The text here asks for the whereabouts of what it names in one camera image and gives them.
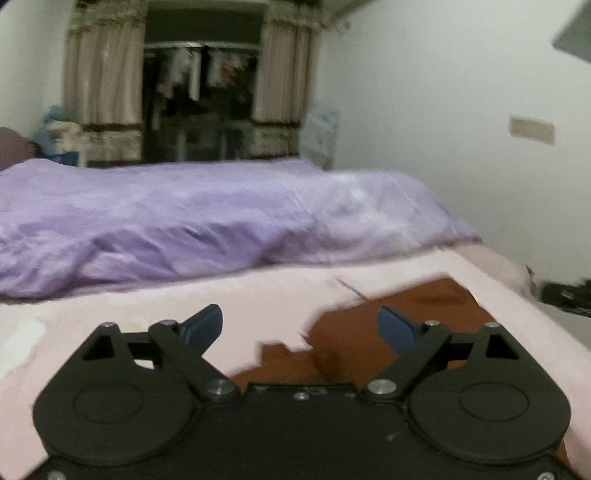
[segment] curtain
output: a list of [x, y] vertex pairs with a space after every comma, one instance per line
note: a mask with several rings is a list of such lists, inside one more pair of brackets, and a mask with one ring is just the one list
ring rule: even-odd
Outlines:
[[79, 2], [66, 44], [64, 104], [84, 129], [80, 163], [141, 159], [148, 0]]
[[272, 0], [262, 30], [251, 155], [293, 155], [308, 107], [320, 30], [320, 9]]

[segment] purple comforter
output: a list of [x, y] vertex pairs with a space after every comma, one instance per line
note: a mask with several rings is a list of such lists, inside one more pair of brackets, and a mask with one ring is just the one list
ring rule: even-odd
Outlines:
[[338, 264], [475, 238], [400, 173], [304, 160], [92, 170], [29, 160], [0, 173], [0, 295]]

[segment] metal screw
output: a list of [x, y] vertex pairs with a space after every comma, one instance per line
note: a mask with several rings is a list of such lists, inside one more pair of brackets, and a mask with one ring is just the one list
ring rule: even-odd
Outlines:
[[396, 383], [385, 378], [372, 380], [368, 383], [368, 390], [374, 395], [391, 395], [396, 392], [397, 388]]
[[310, 396], [306, 392], [298, 392], [294, 395], [294, 398], [298, 401], [308, 400]]
[[47, 480], [67, 480], [67, 478], [63, 472], [60, 472], [59, 470], [54, 470], [47, 474]]
[[236, 385], [227, 378], [220, 378], [218, 380], [211, 380], [211, 382], [205, 385], [205, 390], [211, 395], [221, 397], [234, 392], [234, 390], [236, 390]]

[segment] wall outlet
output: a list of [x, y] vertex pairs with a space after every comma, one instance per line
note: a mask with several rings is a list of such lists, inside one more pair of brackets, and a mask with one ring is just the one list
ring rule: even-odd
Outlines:
[[509, 131], [513, 137], [528, 138], [548, 145], [556, 144], [556, 127], [543, 120], [511, 116]]

